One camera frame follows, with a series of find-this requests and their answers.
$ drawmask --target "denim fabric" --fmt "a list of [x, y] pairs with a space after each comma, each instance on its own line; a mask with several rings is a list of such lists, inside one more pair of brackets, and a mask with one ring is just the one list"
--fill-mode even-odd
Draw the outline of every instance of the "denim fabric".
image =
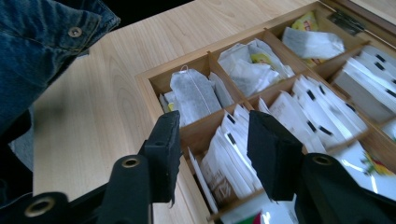
[[101, 0], [0, 0], [0, 135], [120, 23]]

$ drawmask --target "wooden compartment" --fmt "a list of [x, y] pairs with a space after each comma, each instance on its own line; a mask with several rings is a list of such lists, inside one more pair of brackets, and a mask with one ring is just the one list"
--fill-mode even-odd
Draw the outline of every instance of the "wooden compartment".
[[[345, 53], [315, 67], [309, 67], [280, 41], [280, 37], [285, 27], [290, 26], [295, 20], [303, 16], [308, 11], [315, 12], [319, 23], [319, 29], [321, 31], [336, 33], [341, 36], [346, 43]], [[216, 73], [222, 79], [227, 90], [231, 94], [234, 100], [234, 105], [227, 106], [216, 113], [213, 113], [203, 119], [199, 119], [180, 129], [180, 141], [183, 150], [182, 160], [187, 162], [192, 175], [195, 175], [195, 172], [191, 165], [189, 149], [198, 161], [202, 159], [208, 150], [211, 137], [214, 135], [217, 127], [221, 124], [225, 111], [233, 113], [236, 105], [243, 105], [248, 110], [257, 109], [259, 98], [262, 98], [268, 105], [270, 105], [279, 95], [279, 91], [290, 91], [295, 78], [300, 75], [310, 76], [322, 81], [325, 85], [334, 90], [337, 95], [347, 101], [345, 95], [343, 95], [334, 86], [331, 86], [328, 82], [331, 81], [332, 77], [336, 75], [349, 57], [359, 54], [364, 45], [367, 44], [374, 45], [379, 49], [385, 49], [392, 56], [396, 55], [396, 51], [389, 46], [389, 43], [381, 42], [378, 39], [378, 36], [369, 35], [366, 32], [357, 35], [350, 35], [329, 21], [327, 18], [334, 13], [334, 11], [334, 8], [329, 8], [328, 5], [316, 2], [306, 7], [301, 7], [286, 15], [282, 15], [272, 21], [252, 27], [240, 34], [223, 39], [218, 43], [196, 50], [195, 52], [173, 60], [170, 63], [160, 65], [136, 77], [142, 96], [147, 103], [148, 112], [150, 113], [153, 121], [163, 114], [163, 109], [158, 100], [159, 95], [171, 90], [171, 76], [174, 72], [179, 71], [183, 66], [187, 65], [189, 68], [194, 68], [205, 76], [209, 76], [210, 72]], [[252, 96], [246, 97], [236, 88], [230, 77], [224, 72], [217, 62], [217, 59], [224, 50], [232, 47], [236, 43], [246, 44], [255, 38], [263, 40], [265, 43], [270, 45], [273, 52], [280, 58], [282, 63], [287, 64], [292, 68], [295, 76], [270, 86]], [[381, 131], [381, 125], [373, 123], [366, 117], [362, 118], [369, 127], [368, 131], [345, 142], [339, 147], [333, 148], [329, 153], [332, 154], [352, 142], [359, 140], [367, 151], [379, 158], [392, 172], [396, 173], [395, 142]], [[207, 219], [208, 221], [218, 220], [239, 205], [249, 202], [251, 199], [254, 199], [262, 193], [263, 191], [259, 190], [244, 199], [224, 206], [220, 208], [217, 213], [211, 213], [211, 217], [208, 217]]]

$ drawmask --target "compartment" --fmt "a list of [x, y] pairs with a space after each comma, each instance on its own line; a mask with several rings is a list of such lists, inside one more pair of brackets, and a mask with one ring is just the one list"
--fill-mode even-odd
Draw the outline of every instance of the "compartment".
[[[270, 31], [279, 40], [282, 40], [285, 29], [287, 27], [291, 28], [291, 26], [297, 20], [299, 20], [301, 17], [306, 16], [306, 13], [308, 12], [312, 12], [312, 15], [314, 16], [315, 22], [318, 25], [318, 32], [337, 35], [342, 40], [345, 51], [354, 49], [356, 46], [367, 42], [367, 39], [361, 38], [358, 35], [351, 35], [348, 31], [344, 30], [343, 28], [337, 26], [334, 22], [332, 22], [330, 17], [332, 14], [335, 13], [334, 9], [324, 4], [316, 4], [311, 8], [309, 8], [308, 10], [302, 11], [300, 14], [296, 15], [295, 17], [290, 18], [289, 20], [284, 21], [279, 25], [271, 27]], [[313, 58], [313, 59], [301, 59], [301, 60], [309, 67], [315, 67], [319, 64], [328, 61], [329, 59], [321, 60], [318, 58]]]
[[[173, 102], [166, 101], [166, 99], [165, 99], [166, 96], [168, 95], [168, 93], [174, 92], [171, 88], [172, 76], [174, 74], [178, 75], [178, 80], [180, 81], [179, 83], [182, 82], [181, 84], [183, 84], [184, 86], [187, 85], [186, 82], [189, 82], [190, 83], [189, 85], [191, 86], [191, 88], [190, 88], [191, 91], [196, 90], [196, 92], [200, 93], [201, 96], [203, 96], [203, 95], [206, 95], [206, 97], [207, 97], [207, 95], [213, 96], [212, 97], [213, 100], [215, 100], [215, 97], [216, 97], [215, 101], [217, 101], [219, 103], [219, 105], [217, 106], [217, 108], [218, 108], [217, 110], [220, 110], [225, 106], [232, 105], [236, 102], [240, 102], [244, 99], [243, 94], [234, 86], [234, 84], [231, 82], [231, 80], [228, 78], [228, 76], [224, 73], [224, 71], [219, 69], [216, 64], [213, 64], [212, 61], [213, 60], [211, 59], [210, 54], [206, 54], [205, 56], [203, 56], [199, 59], [195, 59], [195, 60], [192, 60], [191, 62], [187, 62], [182, 65], [176, 66], [176, 67], [174, 67], [166, 72], [163, 72], [163, 73], [159, 74], [158, 76], [152, 77], [148, 80], [150, 86], [152, 87], [152, 89], [154, 91], [155, 96], [158, 98], [159, 104], [163, 108], [163, 112], [166, 112], [167, 111], [166, 109], [170, 109], [170, 110], [174, 109], [174, 108], [172, 108], [172, 106], [169, 105], [169, 103], [173, 103]], [[213, 92], [211, 92], [211, 94], [208, 94], [207, 90], [210, 89], [209, 79], [210, 79], [210, 76], [213, 76], [212, 73], [217, 77], [217, 81], [219, 81], [221, 83], [222, 87], [229, 94], [228, 96], [230, 98], [230, 101], [229, 101], [230, 103], [222, 104], [221, 101], [219, 100], [219, 97], [217, 97], [218, 95], [217, 95], [216, 90], [211, 89]], [[206, 83], [207, 85], [205, 84], [205, 87], [206, 87], [205, 90], [199, 90], [199, 88], [201, 88], [202, 86], [197, 85], [196, 79], [192, 80], [192, 77], [196, 78], [197, 76], [200, 76], [200, 75], [205, 76], [205, 79], [207, 81], [207, 83]], [[181, 95], [181, 93], [182, 93], [182, 91], [179, 92], [179, 97], [180, 96], [185, 97], [185, 94]], [[187, 112], [183, 112], [183, 111], [186, 111], [186, 109], [185, 109], [186, 107], [183, 108], [183, 104], [179, 104], [178, 107], [181, 107], [179, 109], [181, 117], [183, 116], [183, 113], [187, 114]], [[210, 112], [208, 114], [216, 112], [216, 110], [213, 110], [213, 106], [211, 106], [209, 111]], [[198, 119], [186, 121], [185, 124], [183, 124], [183, 125], [180, 124], [180, 127], [189, 125], [196, 120], [198, 120]]]
[[[353, 101], [353, 99], [351, 98], [351, 96], [345, 90], [343, 90], [343, 88], [341, 88], [339, 85], [334, 83], [334, 81], [340, 75], [340, 72], [343, 70], [343, 67], [346, 65], [347, 60], [349, 60], [350, 58], [358, 57], [359, 55], [361, 55], [361, 52], [363, 51], [363, 49], [365, 47], [371, 47], [371, 46], [373, 46], [373, 45], [371, 45], [371, 43], [357, 46], [356, 48], [346, 52], [345, 54], [342, 54], [337, 58], [329, 60], [325, 64], [318, 65], [317, 67], [314, 68], [314, 71], [317, 72], [321, 77], [323, 77], [328, 83], [330, 83], [337, 91], [339, 91], [340, 94], [342, 94], [342, 96], [350, 104], [356, 106], [356, 104]], [[396, 114], [393, 113], [393, 115], [391, 115], [391, 113], [390, 113], [386, 118], [384, 117], [383, 119], [375, 119], [375, 118], [373, 118], [373, 116], [370, 116], [364, 110], [362, 110], [362, 108], [359, 108], [358, 106], [356, 106], [356, 108], [361, 112], [362, 116], [366, 117], [368, 120], [370, 120], [370, 122], [372, 122], [373, 124], [375, 124], [378, 127], [383, 127], [383, 126], [387, 125], [388, 123], [390, 123], [393, 119], [396, 118]]]
[[[209, 55], [211, 55], [213, 63], [217, 64], [219, 70], [228, 74], [236, 88], [246, 97], [295, 76], [306, 69], [306, 66], [267, 29], [216, 51], [209, 52]], [[262, 57], [265, 62], [254, 63], [253, 57]], [[266, 73], [267, 67], [270, 67], [270, 75]], [[249, 79], [250, 77], [257, 78], [252, 81]], [[264, 83], [264, 85], [257, 88], [255, 85], [262, 79], [264, 81], [261, 81], [261, 83]]]
[[339, 72], [342, 70], [346, 61], [349, 58], [360, 55], [362, 49], [366, 45], [357, 46], [354, 49], [346, 52], [345, 54], [334, 58], [325, 64], [321, 64], [314, 68], [314, 71], [326, 80], [329, 85], [331, 85], [341, 97], [343, 97], [349, 104], [354, 105], [354, 107], [359, 111], [360, 116], [370, 123], [372, 130], [363, 138], [360, 138], [361, 143], [364, 145], [367, 151], [375, 155], [375, 157], [385, 164], [393, 173], [396, 172], [396, 141], [394, 138], [389, 136], [384, 132], [384, 128], [395, 122], [395, 118], [387, 119], [384, 122], [376, 122], [370, 119], [363, 111], [355, 106], [354, 102], [350, 99], [347, 93], [345, 93], [340, 87], [333, 83], [333, 80], [338, 76]]
[[[309, 97], [307, 96], [304, 98], [305, 91], [301, 92], [298, 97], [295, 97], [294, 95], [296, 93], [293, 92], [292, 89], [296, 81], [298, 80], [301, 86], [301, 80], [309, 81], [309, 78], [312, 78], [312, 80], [318, 82], [322, 86], [316, 90], [315, 88], [309, 87], [307, 91]], [[284, 92], [285, 95], [283, 95], [282, 101], [278, 101], [281, 92]], [[333, 97], [339, 98], [340, 102], [336, 103], [335, 101], [337, 101], [337, 99]], [[304, 144], [305, 153], [332, 153], [362, 138], [373, 129], [373, 125], [369, 120], [360, 116], [358, 113], [355, 114], [352, 112], [354, 108], [351, 109], [350, 105], [344, 105], [347, 101], [345, 101], [343, 95], [311, 70], [306, 70], [299, 76], [285, 80], [281, 85], [275, 85], [268, 90], [248, 98], [248, 100], [256, 110], [261, 110], [259, 103], [260, 100], [263, 100], [269, 108], [269, 113], [271, 114], [274, 112], [274, 117], [281, 118], [283, 121], [280, 120], [280, 122], [283, 123], [291, 133], [295, 133], [295, 136]], [[292, 113], [291, 111], [295, 113], [293, 116], [303, 117], [303, 122], [301, 122], [300, 125], [304, 127], [304, 129], [297, 131], [298, 128], [293, 126], [296, 125], [296, 122], [293, 122], [294, 119], [288, 121], [290, 113]]]
[[[197, 185], [200, 188], [201, 193], [203, 195], [205, 195], [203, 191], [203, 187], [199, 183], [195, 170], [191, 164], [190, 152], [193, 155], [194, 159], [197, 160], [198, 163], [200, 164], [201, 160], [206, 155], [212, 137], [215, 135], [216, 129], [222, 123], [225, 114], [229, 113], [232, 115], [237, 105], [241, 105], [247, 110], [253, 109], [253, 107], [247, 102], [231, 105], [225, 108], [224, 110], [218, 111], [204, 119], [200, 119], [199, 121], [194, 122], [193, 124], [180, 129], [180, 141], [181, 141], [181, 148], [183, 150], [183, 156], [186, 159], [186, 162], [189, 165], [191, 173], [194, 175]], [[256, 192], [253, 192], [251, 195], [248, 195], [245, 198], [241, 198], [222, 207], [218, 207], [219, 211], [217, 213], [214, 213], [212, 211], [211, 212], [212, 216], [209, 217], [208, 219], [209, 220], [219, 219], [222, 215], [231, 211], [236, 206], [248, 202], [249, 200], [255, 198], [257, 195], [260, 195], [261, 193], [263, 193], [263, 189], [257, 190]]]

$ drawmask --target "jeans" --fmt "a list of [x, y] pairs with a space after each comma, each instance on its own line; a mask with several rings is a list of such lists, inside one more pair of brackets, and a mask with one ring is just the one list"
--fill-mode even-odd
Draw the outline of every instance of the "jeans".
[[0, 136], [120, 23], [101, 0], [0, 0]]

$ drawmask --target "tea bag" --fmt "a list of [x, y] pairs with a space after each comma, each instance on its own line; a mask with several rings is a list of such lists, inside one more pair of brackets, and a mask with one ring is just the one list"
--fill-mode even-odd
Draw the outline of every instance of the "tea bag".
[[349, 58], [334, 84], [350, 97], [354, 105], [376, 122], [392, 119], [396, 114], [396, 87], [373, 74], [354, 58]]
[[241, 166], [235, 163], [237, 158], [234, 153], [224, 133], [218, 127], [200, 168], [220, 206], [231, 203], [237, 198], [245, 198], [253, 192], [252, 186], [242, 175], [242, 170], [238, 169]]
[[326, 152], [316, 135], [317, 130], [313, 127], [312, 122], [288, 92], [282, 91], [269, 110], [274, 118], [305, 145], [308, 152]]
[[173, 91], [169, 91], [163, 95], [164, 100], [167, 102], [167, 107], [169, 111], [174, 111], [175, 108], [175, 93]]
[[223, 51], [218, 62], [246, 96], [262, 91], [279, 80], [279, 73], [271, 65], [251, 61], [247, 45], [236, 44]]
[[214, 83], [215, 94], [219, 99], [221, 107], [227, 107], [233, 104], [233, 98], [227, 91], [223, 81], [215, 73], [210, 73], [209, 80]]
[[195, 69], [175, 72], [170, 86], [185, 125], [221, 110], [210, 81]]
[[[314, 11], [305, 13], [301, 18], [296, 20], [294, 24], [291, 25], [291, 28], [300, 31], [318, 31], [318, 22]], [[304, 59], [304, 61], [309, 67], [326, 62], [324, 59]]]
[[268, 63], [271, 65], [271, 67], [279, 73], [279, 80], [294, 76], [294, 72], [291, 70], [290, 66], [284, 65], [274, 54], [271, 47], [264, 41], [256, 38], [247, 45], [252, 61], [254, 63], [258, 63], [255, 61], [255, 59], [259, 58], [261, 59], [262, 63]]
[[343, 40], [335, 34], [299, 31], [286, 27], [282, 42], [302, 59], [330, 59], [345, 51]]
[[265, 101], [262, 98], [259, 99], [259, 110], [265, 114], [271, 114], [268, 105], [265, 103]]
[[236, 118], [245, 128], [248, 128], [248, 110], [241, 105], [236, 105], [233, 111], [233, 117]]
[[229, 143], [228, 149], [233, 156], [233, 165], [252, 189], [262, 189], [262, 183], [248, 157], [248, 125], [244, 127], [231, 114], [226, 113], [220, 128]]
[[327, 107], [322, 107], [319, 100], [319, 94], [314, 89], [310, 89], [305, 77], [297, 79], [292, 87], [293, 98], [303, 109], [307, 118], [315, 127], [316, 134], [325, 148], [334, 147], [346, 141], [342, 131], [348, 132], [348, 129], [339, 129], [334, 120], [329, 117], [330, 111]]

